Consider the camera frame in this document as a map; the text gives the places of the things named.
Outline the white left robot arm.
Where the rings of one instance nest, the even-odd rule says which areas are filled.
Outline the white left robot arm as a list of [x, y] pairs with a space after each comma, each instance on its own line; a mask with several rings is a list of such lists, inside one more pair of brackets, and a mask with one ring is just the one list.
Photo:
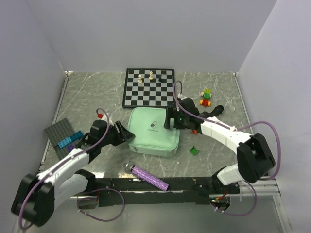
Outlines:
[[29, 225], [43, 226], [54, 210], [76, 194], [91, 195], [97, 182], [93, 173], [83, 169], [90, 164], [107, 145], [118, 146], [135, 138], [119, 121], [96, 120], [72, 149], [49, 169], [36, 175], [28, 174], [20, 182], [11, 212], [18, 216], [18, 225], [27, 230]]

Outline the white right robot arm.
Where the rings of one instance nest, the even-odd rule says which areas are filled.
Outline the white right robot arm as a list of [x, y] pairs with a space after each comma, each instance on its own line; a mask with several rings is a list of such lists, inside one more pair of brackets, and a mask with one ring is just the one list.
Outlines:
[[200, 113], [191, 98], [178, 99], [178, 104], [166, 109], [165, 129], [195, 130], [222, 143], [237, 156], [236, 164], [225, 166], [212, 176], [212, 188], [216, 193], [223, 193], [229, 185], [240, 181], [255, 183], [276, 165], [262, 134], [239, 131], [217, 118], [224, 110], [222, 105], [217, 105], [210, 113]]

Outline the mint green medicine case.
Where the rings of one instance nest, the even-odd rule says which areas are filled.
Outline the mint green medicine case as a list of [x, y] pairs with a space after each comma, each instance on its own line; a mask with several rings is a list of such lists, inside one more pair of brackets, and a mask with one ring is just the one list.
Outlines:
[[166, 109], [137, 107], [131, 112], [128, 131], [135, 135], [128, 141], [131, 151], [162, 157], [172, 157], [179, 145], [179, 130], [164, 128]]

